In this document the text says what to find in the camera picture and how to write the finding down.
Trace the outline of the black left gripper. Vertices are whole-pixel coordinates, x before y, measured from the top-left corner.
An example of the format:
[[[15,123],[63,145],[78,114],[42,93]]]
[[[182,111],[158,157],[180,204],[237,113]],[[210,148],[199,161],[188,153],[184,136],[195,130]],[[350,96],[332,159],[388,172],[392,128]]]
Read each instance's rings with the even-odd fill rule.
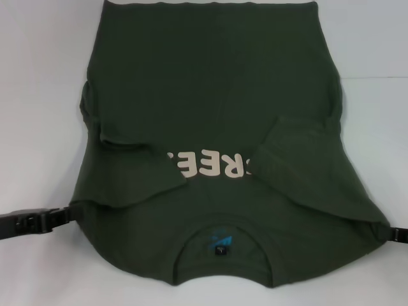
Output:
[[[82,209],[79,206],[54,208],[49,211],[45,208],[16,210],[1,214],[1,235],[42,234],[77,221],[81,216]]]

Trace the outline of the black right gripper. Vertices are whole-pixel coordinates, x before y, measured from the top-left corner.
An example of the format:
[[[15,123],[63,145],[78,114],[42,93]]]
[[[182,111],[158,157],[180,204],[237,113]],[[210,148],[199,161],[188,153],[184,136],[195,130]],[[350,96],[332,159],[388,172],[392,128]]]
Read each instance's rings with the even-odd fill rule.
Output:
[[[378,222],[371,224],[370,228],[378,241],[408,243],[408,229],[393,228]]]

